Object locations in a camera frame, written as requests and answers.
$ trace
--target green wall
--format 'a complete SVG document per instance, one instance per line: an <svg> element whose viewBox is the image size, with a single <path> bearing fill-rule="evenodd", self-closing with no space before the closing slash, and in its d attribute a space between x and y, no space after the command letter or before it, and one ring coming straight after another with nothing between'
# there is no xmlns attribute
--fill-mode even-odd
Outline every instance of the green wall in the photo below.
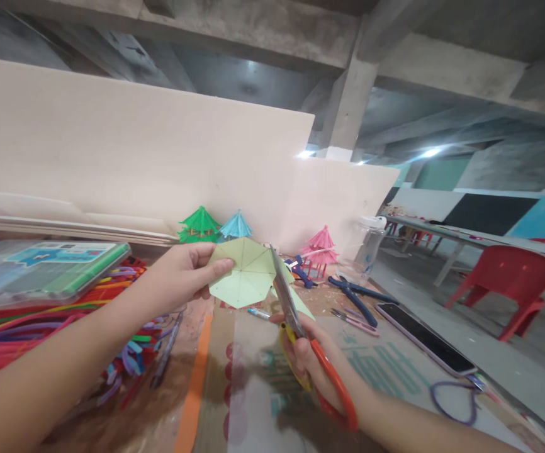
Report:
<svg viewBox="0 0 545 453"><path fill-rule="evenodd" d="M403 185L403 182L405 182L405 178L407 177L407 173L409 173L409 167L411 167L411 164L404 163L397 165L384 165L384 167L397 168L400 170L400 174L394 183L394 187L400 187Z"/></svg>
<svg viewBox="0 0 545 453"><path fill-rule="evenodd" d="M467 156L432 159L426 162L413 188L452 191L470 159L471 156Z"/></svg>

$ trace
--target white partition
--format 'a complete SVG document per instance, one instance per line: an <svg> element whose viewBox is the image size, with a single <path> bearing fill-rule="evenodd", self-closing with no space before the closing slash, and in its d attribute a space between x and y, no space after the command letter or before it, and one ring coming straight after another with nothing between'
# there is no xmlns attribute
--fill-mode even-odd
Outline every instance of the white partition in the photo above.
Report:
<svg viewBox="0 0 545 453"><path fill-rule="evenodd" d="M312 121L0 61L0 191L163 219L174 231L201 204L220 223L241 208L255 238L283 251L295 252L324 224L341 248L349 220L376 213L398 170L297 159ZM346 203L338 204L335 187Z"/></svg>
<svg viewBox="0 0 545 453"><path fill-rule="evenodd" d="M393 206L404 208L406 215L444 220L463 195L462 192L401 187L391 203Z"/></svg>

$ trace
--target phone case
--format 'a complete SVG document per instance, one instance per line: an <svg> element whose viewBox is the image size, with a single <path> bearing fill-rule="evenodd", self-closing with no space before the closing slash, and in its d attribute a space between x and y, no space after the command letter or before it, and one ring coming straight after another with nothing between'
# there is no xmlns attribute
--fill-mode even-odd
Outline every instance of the phone case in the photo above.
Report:
<svg viewBox="0 0 545 453"><path fill-rule="evenodd" d="M430 349L428 349L420 340L418 340L417 338L415 338L413 335L411 335L411 333L406 329L404 328L403 326L401 326L399 324L398 321L396 321L394 318L392 318L392 316L389 314L389 313L386 313L385 311L383 311L380 306L384 306L384 305L394 305L394 304L390 304L390 303L380 303L380 304L377 304L375 306L375 309L381 313L381 315L386 318L388 321L390 321L390 323L392 323L392 325L394 327L396 327L397 329L399 329L402 333L404 333L413 343L415 343L417 346L420 347L420 349L422 349L427 355L429 355L433 360L434 362L438 363L438 365L440 365L443 370L445 370L447 373L449 373L450 375L452 376L455 376L456 378L462 378L463 376L467 376L468 374L472 374L472 373L475 373L476 371L478 371L478 368L476 368L476 366L474 366L474 368L470 369L470 370L467 370L467 371L464 371L464 372L457 372L455 371L453 368L451 368L449 365L447 365L444 361L442 361L442 359L440 357L438 357L436 354L434 354ZM425 329L427 329L430 333L432 333L433 335L435 335L436 337L440 338L442 341L444 341L445 343L447 343L443 338L439 337L438 335L436 335L434 332L432 332L430 329L428 329L426 326L424 326L423 324L421 324ZM459 355L461 355L462 357L464 357L468 362L471 362L467 357L465 357L462 353L460 353L459 351L457 351L453 346L451 346L450 344L448 344L452 349L454 349Z"/></svg>

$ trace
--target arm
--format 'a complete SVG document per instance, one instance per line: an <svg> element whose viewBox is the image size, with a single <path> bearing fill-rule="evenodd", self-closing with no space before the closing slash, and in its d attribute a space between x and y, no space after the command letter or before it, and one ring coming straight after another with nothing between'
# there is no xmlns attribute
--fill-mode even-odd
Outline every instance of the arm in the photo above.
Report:
<svg viewBox="0 0 545 453"><path fill-rule="evenodd" d="M283 315L275 315L278 323ZM514 453L519 450L474 428L449 420L402 400L373 391L352 368L337 344L310 318L300 315L300 323L311 338L316 338L327 358L340 374L352 396L359 427L392 453ZM335 389L323 372L310 342L299 338L295 345L284 340L293 369L304 377L310 374L317 389L338 410L342 405Z"/></svg>
<svg viewBox="0 0 545 453"><path fill-rule="evenodd" d="M152 319L194 298L233 261L206 266L213 243L178 245L113 301L0 370L0 452L29 451Z"/></svg>

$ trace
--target smartphone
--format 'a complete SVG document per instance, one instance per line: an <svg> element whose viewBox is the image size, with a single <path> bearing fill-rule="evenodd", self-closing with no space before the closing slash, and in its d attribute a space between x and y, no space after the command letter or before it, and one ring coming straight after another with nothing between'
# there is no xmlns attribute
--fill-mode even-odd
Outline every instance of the smartphone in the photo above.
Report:
<svg viewBox="0 0 545 453"><path fill-rule="evenodd" d="M413 343L423 349L435 362L455 377L475 373L478 369L453 346L425 325L409 315L398 305L378 303L375 309L403 332Z"/></svg>

